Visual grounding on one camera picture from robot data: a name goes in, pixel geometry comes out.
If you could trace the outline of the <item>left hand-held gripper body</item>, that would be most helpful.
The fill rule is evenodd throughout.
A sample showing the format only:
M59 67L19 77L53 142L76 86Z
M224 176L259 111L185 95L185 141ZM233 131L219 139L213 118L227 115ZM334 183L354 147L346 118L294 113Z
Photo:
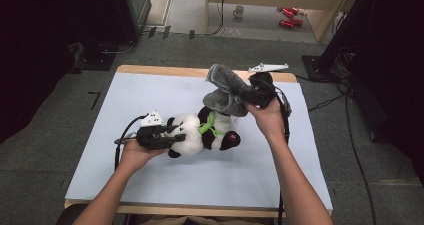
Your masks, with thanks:
M169 149L174 141L165 135L166 131L160 114L153 111L141 120L136 140L147 150Z

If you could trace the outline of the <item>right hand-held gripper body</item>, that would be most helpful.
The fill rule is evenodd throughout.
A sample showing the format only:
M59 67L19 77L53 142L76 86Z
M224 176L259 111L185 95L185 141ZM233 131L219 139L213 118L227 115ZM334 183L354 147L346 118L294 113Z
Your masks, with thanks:
M249 68L249 72L253 72L248 80L252 87L248 95L248 101L258 105L260 108L267 107L268 104L278 95L280 103L284 106L285 109L289 108L289 102L285 94L273 84L273 78L270 74L271 71L286 69L287 64L284 65L272 65L272 64L263 64Z

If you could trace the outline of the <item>panda plush toy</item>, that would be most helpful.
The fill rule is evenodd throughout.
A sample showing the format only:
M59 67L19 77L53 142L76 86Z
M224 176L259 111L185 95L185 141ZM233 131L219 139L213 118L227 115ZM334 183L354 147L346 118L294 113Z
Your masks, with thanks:
M203 149L225 151L241 143L235 118L208 107L203 107L198 114L172 117L167 125L171 128L168 135L177 138L168 150L171 158L196 155Z

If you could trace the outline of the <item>grey fluffy garment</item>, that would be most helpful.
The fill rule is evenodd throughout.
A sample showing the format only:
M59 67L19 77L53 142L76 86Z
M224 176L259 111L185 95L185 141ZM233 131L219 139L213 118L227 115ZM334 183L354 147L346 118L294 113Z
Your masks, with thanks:
M206 76L206 81L217 87L203 98L203 104L219 113L244 117L248 111L239 98L236 88L246 84L234 71L222 64L213 64Z

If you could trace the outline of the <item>person's left hand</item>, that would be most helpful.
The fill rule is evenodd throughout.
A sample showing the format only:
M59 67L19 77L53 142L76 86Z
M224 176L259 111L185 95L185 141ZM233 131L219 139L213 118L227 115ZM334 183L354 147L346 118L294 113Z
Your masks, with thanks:
M136 139L129 139L124 145L124 151L118 169L135 173L144 167L149 160L166 152L166 149L147 150L143 148Z

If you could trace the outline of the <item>person's right hand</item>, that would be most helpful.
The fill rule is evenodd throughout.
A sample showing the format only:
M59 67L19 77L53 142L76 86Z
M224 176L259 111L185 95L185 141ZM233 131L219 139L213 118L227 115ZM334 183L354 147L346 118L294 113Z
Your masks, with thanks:
M259 130L267 140L282 140L284 138L284 123L280 104L274 98L266 108L246 104L247 110L254 116Z

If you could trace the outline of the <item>black stand base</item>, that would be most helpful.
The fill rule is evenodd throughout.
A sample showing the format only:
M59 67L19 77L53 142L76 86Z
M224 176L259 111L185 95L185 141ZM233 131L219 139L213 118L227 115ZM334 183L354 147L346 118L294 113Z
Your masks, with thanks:
M83 70L109 71L115 59L115 54L103 51L93 43L81 43L76 61L72 67L73 73L81 73Z
M338 77L320 56L303 55L302 62L309 80L316 82L334 82Z

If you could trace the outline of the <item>red can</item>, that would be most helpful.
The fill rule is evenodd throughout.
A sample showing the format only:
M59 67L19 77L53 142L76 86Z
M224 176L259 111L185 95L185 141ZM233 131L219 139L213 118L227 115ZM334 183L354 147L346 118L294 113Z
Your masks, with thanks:
M283 7L282 8L282 13L292 19L295 15L299 14L299 10L297 8L288 8L288 7Z

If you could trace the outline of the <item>dark glass cabinet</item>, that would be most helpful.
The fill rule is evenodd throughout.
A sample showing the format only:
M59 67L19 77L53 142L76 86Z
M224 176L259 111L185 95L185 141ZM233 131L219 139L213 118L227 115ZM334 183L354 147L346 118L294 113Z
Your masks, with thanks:
M137 42L151 10L151 0L116 0L116 4L125 40Z

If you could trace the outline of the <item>black curtain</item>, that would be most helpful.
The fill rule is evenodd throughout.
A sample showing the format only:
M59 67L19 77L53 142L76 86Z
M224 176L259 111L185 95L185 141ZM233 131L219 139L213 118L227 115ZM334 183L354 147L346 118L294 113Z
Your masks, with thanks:
M0 143L26 127L73 67L69 46L101 53L113 0L0 0Z
M356 0L337 38L383 114L374 130L411 159L424 186L424 0Z

